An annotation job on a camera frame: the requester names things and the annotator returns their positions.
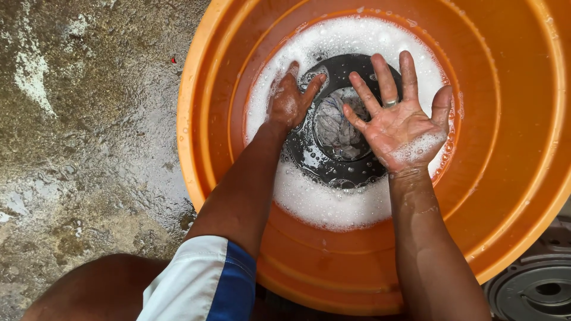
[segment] hand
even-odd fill
[[[380,54],[373,55],[371,62],[379,79],[383,105],[393,105],[399,97],[387,62]],[[422,111],[415,63],[408,51],[400,53],[400,72],[403,101],[389,108],[380,106],[358,73],[349,75],[353,88],[371,114],[370,122],[360,119],[348,104],[343,105],[345,117],[363,133],[373,153],[391,173],[428,166],[446,142],[452,108],[452,87],[444,86],[432,102],[432,118]]]
[[[305,94],[302,94],[297,88],[298,72],[299,64],[294,61],[278,86],[275,87],[275,81],[271,86],[275,91],[268,105],[269,121],[285,125],[288,132],[301,124],[307,109],[326,79],[324,74],[316,75],[307,86]]]

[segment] leg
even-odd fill
[[[168,261],[112,254],[57,280],[28,308],[22,321],[134,321],[144,289]]]

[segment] ring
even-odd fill
[[[397,97],[397,99],[395,99],[394,101],[386,102],[385,108],[391,108],[398,103],[399,103],[399,98]]]

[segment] orange plastic basin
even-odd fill
[[[304,23],[362,6],[361,15],[418,35],[456,102],[463,98],[453,157],[435,190],[450,234],[483,283],[541,235],[571,192],[569,1],[213,0],[179,92],[178,148],[192,202],[199,210],[244,149],[248,92],[280,41]],[[394,244],[390,220],[334,233],[273,206],[258,282],[319,310],[394,314],[403,307]]]

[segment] foam bubble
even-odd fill
[[[332,18],[296,33],[263,66],[247,105],[245,142],[253,139],[266,118],[268,101],[273,94],[272,81],[280,80],[292,61],[299,63],[300,78],[320,61],[342,54],[380,53],[398,69],[400,51],[405,49],[415,59],[420,105],[430,117],[432,99],[446,79],[433,52],[417,36],[395,23],[374,17]],[[443,148],[431,162],[431,175],[437,173],[446,155]],[[305,159],[318,165],[311,155]],[[366,227],[391,216],[387,177],[365,187],[338,190],[304,175],[291,158],[282,160],[278,164],[274,198],[281,208],[300,220],[331,231],[345,231]]]

